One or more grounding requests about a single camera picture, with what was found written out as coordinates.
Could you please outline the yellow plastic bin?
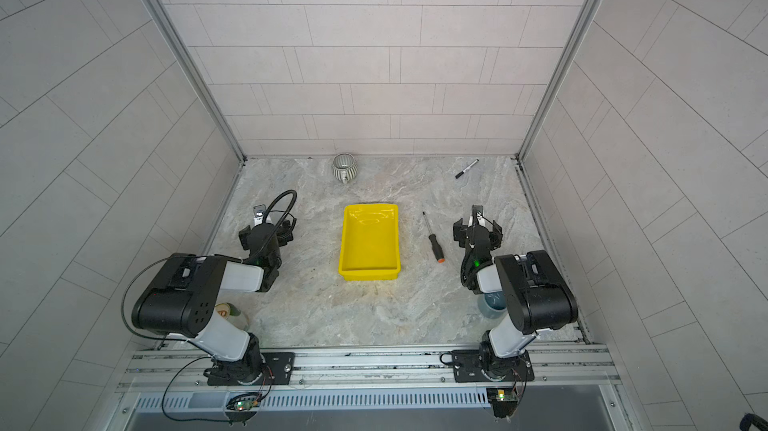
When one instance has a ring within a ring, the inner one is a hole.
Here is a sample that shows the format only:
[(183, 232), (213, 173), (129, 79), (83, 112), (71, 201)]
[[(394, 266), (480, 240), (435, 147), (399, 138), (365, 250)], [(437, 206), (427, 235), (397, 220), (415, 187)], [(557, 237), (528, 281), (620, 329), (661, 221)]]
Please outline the yellow plastic bin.
[(346, 206), (338, 267), (344, 280), (395, 280), (401, 269), (398, 206)]

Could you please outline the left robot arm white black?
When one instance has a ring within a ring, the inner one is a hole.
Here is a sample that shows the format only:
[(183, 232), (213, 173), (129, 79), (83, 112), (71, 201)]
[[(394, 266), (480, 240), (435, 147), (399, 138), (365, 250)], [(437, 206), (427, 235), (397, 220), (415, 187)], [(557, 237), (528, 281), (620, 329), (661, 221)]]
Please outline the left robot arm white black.
[(247, 258), (175, 253), (131, 312), (134, 327), (190, 342), (205, 351), (212, 361), (203, 372), (210, 386), (286, 385), (290, 381), (294, 354), (264, 354), (254, 334), (216, 310), (220, 291), (266, 293), (279, 276), (280, 248), (293, 240), (295, 218), (285, 211), (272, 222), (271, 212), (264, 205), (255, 207), (254, 224), (239, 231)]

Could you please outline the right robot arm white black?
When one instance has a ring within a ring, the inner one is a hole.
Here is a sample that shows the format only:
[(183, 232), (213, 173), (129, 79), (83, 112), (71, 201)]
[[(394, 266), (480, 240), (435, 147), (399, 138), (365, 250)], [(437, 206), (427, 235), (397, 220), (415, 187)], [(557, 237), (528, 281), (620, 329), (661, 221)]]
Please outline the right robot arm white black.
[(471, 207), (467, 223), (453, 225), (453, 238), (465, 251), (460, 267), (464, 287), (476, 295), (503, 295), (506, 315), (485, 332), (476, 351), (454, 350), (451, 364), (458, 383), (512, 382), (534, 379), (526, 348), (546, 330), (559, 330), (578, 319), (578, 306), (560, 271), (544, 250), (495, 256), (502, 227)]

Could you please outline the black orange screwdriver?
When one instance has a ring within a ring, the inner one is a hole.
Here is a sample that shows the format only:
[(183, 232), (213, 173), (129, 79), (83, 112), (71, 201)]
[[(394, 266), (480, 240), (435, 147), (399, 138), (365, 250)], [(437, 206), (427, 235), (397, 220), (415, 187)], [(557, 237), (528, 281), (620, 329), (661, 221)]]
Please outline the black orange screwdriver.
[(425, 226), (426, 226), (427, 231), (428, 231), (428, 239), (429, 239), (429, 242), (430, 242), (430, 245), (431, 245), (431, 249), (432, 249), (434, 258), (435, 258), (435, 260), (438, 263), (444, 263), (445, 262), (445, 255), (444, 255), (443, 248), (440, 245), (440, 243), (438, 242), (437, 236), (436, 236), (435, 232), (433, 231), (433, 229), (431, 227), (431, 224), (429, 222), (429, 219), (428, 219), (428, 217), (427, 217), (425, 212), (422, 213), (422, 217), (423, 217)]

